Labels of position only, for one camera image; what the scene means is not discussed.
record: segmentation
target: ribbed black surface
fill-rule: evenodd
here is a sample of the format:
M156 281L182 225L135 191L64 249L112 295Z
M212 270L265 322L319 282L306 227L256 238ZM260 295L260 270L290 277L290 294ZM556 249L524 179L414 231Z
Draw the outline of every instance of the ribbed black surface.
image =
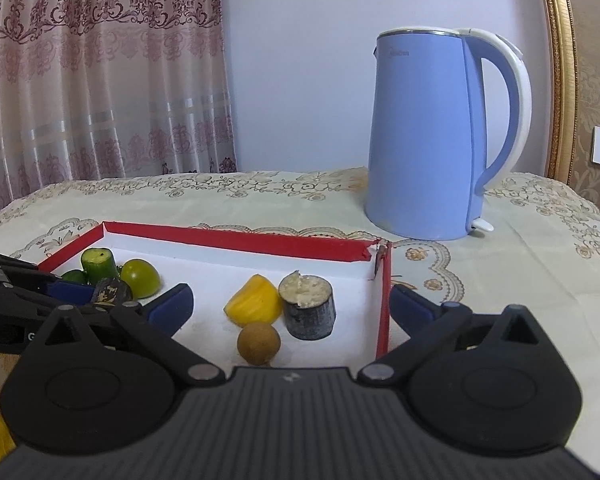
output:
M388 390L342 368L239 368L191 390L160 430L116 452L68 458L19 447L0 480L590 480L563 450L468 455L424 433Z

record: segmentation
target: kettle lid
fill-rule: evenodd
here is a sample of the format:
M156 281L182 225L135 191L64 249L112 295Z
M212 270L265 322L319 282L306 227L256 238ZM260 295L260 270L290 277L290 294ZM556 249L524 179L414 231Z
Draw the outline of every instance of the kettle lid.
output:
M440 36L465 36L460 31L453 28L441 28L441 27L399 27L386 30L378 35L379 38L384 36L393 36L394 34L439 34Z

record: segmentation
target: brown round fruit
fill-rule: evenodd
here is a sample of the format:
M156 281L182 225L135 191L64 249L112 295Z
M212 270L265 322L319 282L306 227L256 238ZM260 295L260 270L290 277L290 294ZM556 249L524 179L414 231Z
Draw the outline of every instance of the brown round fruit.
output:
M268 364L280 350L280 335L269 323L246 325L238 336L238 354L253 366Z

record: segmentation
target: brand logo on kettle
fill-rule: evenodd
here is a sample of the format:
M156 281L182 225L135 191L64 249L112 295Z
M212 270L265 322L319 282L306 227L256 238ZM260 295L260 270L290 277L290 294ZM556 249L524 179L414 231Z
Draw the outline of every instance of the brand logo on kettle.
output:
M389 56L393 57L393 56L408 56L409 55L409 51L408 50L401 50L399 48L393 48L392 46L389 47Z

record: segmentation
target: patterned curtain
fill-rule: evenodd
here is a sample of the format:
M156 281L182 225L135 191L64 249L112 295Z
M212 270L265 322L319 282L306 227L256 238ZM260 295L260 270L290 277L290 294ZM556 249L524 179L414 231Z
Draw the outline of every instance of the patterned curtain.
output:
M235 170L221 0L0 0L0 209L64 180Z

